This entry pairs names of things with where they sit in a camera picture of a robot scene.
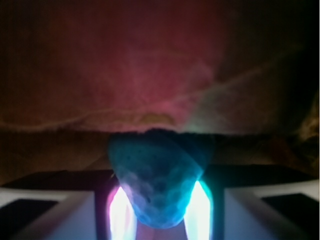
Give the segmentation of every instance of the fluorescent rock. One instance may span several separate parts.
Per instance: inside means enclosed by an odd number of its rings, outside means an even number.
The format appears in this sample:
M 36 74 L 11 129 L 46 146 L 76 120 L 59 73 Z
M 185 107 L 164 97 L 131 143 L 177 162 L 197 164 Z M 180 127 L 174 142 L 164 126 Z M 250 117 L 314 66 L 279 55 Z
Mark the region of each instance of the fluorescent rock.
M 213 157 L 207 135 L 152 130 L 115 134 L 109 140 L 112 168 L 139 221 L 152 228 L 178 225 L 196 181 Z

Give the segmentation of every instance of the white light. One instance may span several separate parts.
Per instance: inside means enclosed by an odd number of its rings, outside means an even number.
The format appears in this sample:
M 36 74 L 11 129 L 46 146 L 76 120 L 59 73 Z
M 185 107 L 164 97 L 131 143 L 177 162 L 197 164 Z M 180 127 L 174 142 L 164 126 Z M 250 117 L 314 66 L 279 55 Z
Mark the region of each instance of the white light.
M 109 224 L 112 240 L 136 238 L 137 217 L 122 187 L 118 188 L 110 204 Z
M 208 240 L 213 234 L 213 199 L 208 187 L 195 182 L 184 215 L 188 240 Z M 109 226 L 112 240 L 134 240 L 137 217 L 122 187 L 119 187 L 109 207 Z
M 190 203 L 184 215 L 184 225 L 189 240 L 208 240 L 212 235 L 212 196 L 197 181 L 192 190 Z

